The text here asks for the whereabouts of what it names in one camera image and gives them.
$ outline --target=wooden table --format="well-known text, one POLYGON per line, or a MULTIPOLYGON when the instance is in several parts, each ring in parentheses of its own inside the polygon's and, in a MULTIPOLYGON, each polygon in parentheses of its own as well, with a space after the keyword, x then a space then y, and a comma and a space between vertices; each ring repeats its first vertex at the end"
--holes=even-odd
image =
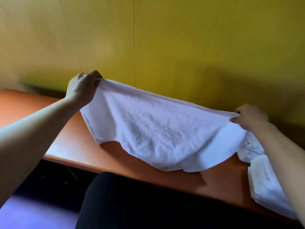
MULTIPOLYGON (((2 90, 0 128, 57 100, 26 92, 2 90)), ((109 171, 179 191, 223 200, 231 205, 287 220, 253 201, 247 177, 248 164, 241 162, 236 154, 200 173, 161 171, 129 155, 119 142, 107 142, 99 146, 80 112, 77 112, 63 128, 43 159, 96 173, 109 171)))

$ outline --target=black trousers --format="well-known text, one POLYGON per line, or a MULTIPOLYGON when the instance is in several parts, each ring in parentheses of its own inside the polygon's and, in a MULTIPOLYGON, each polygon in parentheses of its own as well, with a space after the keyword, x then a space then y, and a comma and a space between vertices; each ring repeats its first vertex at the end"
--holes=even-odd
POLYGON ((222 201, 157 187, 113 173, 89 186, 76 229, 292 228, 222 201))

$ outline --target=white cloth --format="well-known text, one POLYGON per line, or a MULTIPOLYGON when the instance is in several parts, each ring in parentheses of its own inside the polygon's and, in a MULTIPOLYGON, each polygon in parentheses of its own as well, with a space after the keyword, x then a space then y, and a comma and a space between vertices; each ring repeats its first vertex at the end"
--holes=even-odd
POLYGON ((248 168, 251 197, 261 206, 291 219, 298 219, 285 196, 266 155, 259 155, 248 168))
POLYGON ((251 160, 259 155, 265 154, 258 139, 251 132, 247 132, 246 138, 240 150, 237 151, 238 158, 242 162, 251 163, 251 160))
POLYGON ((105 79, 81 113, 98 144, 119 141, 129 154, 164 171, 197 172, 217 165, 240 148, 246 134, 229 121, 236 113, 105 79))

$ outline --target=hand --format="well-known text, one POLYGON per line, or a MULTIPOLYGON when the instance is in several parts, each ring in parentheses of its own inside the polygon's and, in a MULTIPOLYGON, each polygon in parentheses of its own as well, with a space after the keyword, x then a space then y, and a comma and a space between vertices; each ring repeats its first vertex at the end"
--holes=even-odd
POLYGON ((252 131, 254 127, 269 123, 268 115, 258 107, 244 104, 235 110, 239 117, 231 118, 230 121, 239 124, 245 130, 252 131))
POLYGON ((68 84, 65 99, 75 103, 79 109, 89 104, 99 84, 97 78, 102 78, 102 76, 96 70, 73 77, 68 84))

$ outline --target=wall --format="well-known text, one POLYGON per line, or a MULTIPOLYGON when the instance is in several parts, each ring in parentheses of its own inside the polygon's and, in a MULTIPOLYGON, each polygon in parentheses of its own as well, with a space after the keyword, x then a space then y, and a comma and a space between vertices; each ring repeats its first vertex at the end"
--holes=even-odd
POLYGON ((101 71, 232 111, 305 126, 305 0, 0 0, 0 76, 65 90, 101 71))

